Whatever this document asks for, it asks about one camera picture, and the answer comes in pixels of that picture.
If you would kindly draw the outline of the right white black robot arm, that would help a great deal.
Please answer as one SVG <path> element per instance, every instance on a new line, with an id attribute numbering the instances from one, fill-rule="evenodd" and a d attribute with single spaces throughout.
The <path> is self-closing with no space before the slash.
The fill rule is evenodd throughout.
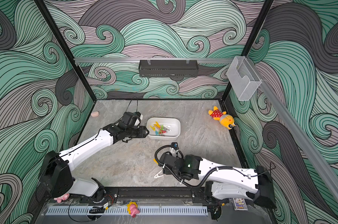
<path id="1" fill-rule="evenodd" d="M 204 187 L 209 197 L 216 200 L 242 198 L 254 204 L 275 209 L 273 179 L 262 166 L 243 169 L 214 163 L 195 155 L 180 157 L 172 153 L 155 153 L 155 161 L 163 173 L 172 175 L 192 189 Z"/>

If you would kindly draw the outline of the white clothespin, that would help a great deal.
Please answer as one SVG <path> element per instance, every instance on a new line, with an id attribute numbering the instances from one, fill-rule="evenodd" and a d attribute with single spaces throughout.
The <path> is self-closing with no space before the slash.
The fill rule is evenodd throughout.
<path id="1" fill-rule="evenodd" d="M 158 172 L 157 174 L 154 175 L 154 179 L 157 179 L 157 178 L 160 178 L 160 177 L 163 177 L 164 174 L 162 172 Z"/>
<path id="2" fill-rule="evenodd" d="M 171 131 L 171 129 L 167 125 L 163 125 L 163 128 L 164 128 L 165 132 L 170 132 Z"/>

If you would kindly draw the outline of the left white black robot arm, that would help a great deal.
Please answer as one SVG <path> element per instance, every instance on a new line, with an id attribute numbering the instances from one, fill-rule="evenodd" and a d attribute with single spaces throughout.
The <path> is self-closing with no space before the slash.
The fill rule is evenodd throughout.
<path id="1" fill-rule="evenodd" d="M 39 183 L 56 201 L 64 201 L 70 195 L 91 198 L 94 203 L 103 201 L 105 187 L 95 178 L 84 180 L 72 176 L 72 171 L 82 162 L 102 149 L 119 141 L 144 139 L 149 131 L 145 126 L 121 127 L 109 124 L 86 141 L 59 153 L 50 151 L 44 157 L 40 170 Z"/>

